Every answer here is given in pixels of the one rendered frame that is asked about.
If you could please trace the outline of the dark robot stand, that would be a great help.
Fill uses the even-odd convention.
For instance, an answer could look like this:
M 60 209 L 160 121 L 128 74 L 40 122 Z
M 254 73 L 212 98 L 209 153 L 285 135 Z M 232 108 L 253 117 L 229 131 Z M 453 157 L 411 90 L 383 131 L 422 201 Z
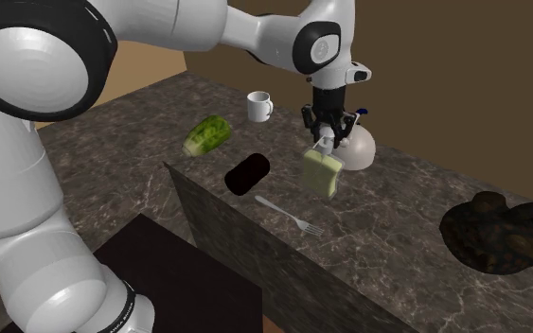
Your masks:
M 143 215 L 95 252 L 65 217 L 12 238 L 0 295 L 22 333 L 262 333 L 259 287 Z

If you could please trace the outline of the black cylinder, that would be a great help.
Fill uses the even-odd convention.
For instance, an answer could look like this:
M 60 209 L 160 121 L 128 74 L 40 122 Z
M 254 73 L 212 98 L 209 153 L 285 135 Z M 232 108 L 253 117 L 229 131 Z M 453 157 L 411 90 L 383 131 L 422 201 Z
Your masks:
M 228 171 L 224 176 L 224 182 L 233 194 L 242 196 L 269 172 L 269 160 L 260 153 L 253 153 Z

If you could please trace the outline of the silver fork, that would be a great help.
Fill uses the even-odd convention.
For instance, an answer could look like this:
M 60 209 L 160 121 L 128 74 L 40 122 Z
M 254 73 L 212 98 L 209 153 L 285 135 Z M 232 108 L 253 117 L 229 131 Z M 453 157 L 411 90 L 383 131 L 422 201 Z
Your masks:
M 266 200 L 265 198 L 263 198 L 261 196 L 255 196 L 255 200 L 257 202 L 260 202 L 260 203 L 262 203 L 262 204 L 264 204 L 264 205 L 276 210 L 277 212 L 289 217 L 290 219 L 292 219 L 295 222 L 295 224 L 297 225 L 297 227 L 301 231 L 303 231 L 303 232 L 305 232 L 307 234 L 311 234 L 311 235 L 320 237 L 324 233 L 323 229 L 321 229 L 321 228 L 319 228 L 319 227 L 317 227 L 317 226 L 315 226 L 315 225 L 313 225 L 313 224 L 311 224 L 309 222 L 306 222 L 306 221 L 304 221 L 302 219 L 299 219 L 299 218 L 295 217 L 294 215 L 292 215 L 292 214 L 286 212 L 285 210 L 279 208 L 278 206 L 276 206 L 275 204 L 273 204 L 272 202 Z

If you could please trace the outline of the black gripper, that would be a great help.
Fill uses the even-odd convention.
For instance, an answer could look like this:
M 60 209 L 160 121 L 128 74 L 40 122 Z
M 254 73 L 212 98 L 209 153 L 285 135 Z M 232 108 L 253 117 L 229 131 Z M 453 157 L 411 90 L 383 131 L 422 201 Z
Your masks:
M 333 125 L 335 149 L 341 145 L 343 139 L 349 137 L 353 125 L 358 121 L 358 114 L 345 111 L 345 97 L 345 86 L 330 90 L 312 88 L 312 105 L 305 104 L 301 113 L 304 126 L 310 130 L 314 143 L 321 138 L 322 122 Z

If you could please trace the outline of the white mug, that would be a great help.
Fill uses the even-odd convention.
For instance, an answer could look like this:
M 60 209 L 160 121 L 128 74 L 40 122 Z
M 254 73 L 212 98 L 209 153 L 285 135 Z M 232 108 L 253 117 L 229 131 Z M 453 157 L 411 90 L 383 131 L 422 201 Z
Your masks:
M 255 91 L 247 95 L 248 119 L 252 122 L 266 122 L 270 119 L 274 103 L 268 93 Z

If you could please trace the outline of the green cabbage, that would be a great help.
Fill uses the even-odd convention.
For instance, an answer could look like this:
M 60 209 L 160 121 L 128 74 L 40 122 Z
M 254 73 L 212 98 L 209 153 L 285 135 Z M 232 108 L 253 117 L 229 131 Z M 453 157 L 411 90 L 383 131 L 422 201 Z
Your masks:
M 213 114 L 188 133 L 182 145 L 182 151 L 188 157 L 201 156 L 217 148 L 230 135 L 231 129 L 228 122 L 223 117 Z

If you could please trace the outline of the white dome-shaped kettle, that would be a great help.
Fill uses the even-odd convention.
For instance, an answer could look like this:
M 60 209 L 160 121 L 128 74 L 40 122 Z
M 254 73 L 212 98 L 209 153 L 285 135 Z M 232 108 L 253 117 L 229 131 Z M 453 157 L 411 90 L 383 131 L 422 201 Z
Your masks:
M 359 117 L 368 114 L 359 109 L 349 136 L 342 140 L 332 154 L 344 162 L 344 170 L 363 170 L 370 167 L 376 154 L 376 143 L 372 134 L 360 125 Z

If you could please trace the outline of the pale green soap dispenser bottle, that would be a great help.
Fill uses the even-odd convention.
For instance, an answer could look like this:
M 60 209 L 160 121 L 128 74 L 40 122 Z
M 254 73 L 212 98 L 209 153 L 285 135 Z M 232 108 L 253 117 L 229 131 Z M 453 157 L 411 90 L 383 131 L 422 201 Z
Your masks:
M 322 198 L 331 199 L 338 186 L 338 177 L 344 162 L 335 157 L 333 139 L 322 136 L 319 141 L 303 154 L 301 183 Z

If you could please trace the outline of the dark brown plush toy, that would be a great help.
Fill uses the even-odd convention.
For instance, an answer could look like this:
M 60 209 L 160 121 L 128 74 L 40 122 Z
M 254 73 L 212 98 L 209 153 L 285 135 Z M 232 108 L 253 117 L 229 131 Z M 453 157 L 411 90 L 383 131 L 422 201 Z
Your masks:
M 482 191 L 443 216 L 439 231 L 462 264 L 507 275 L 533 267 L 533 202 L 513 208 L 497 192 Z

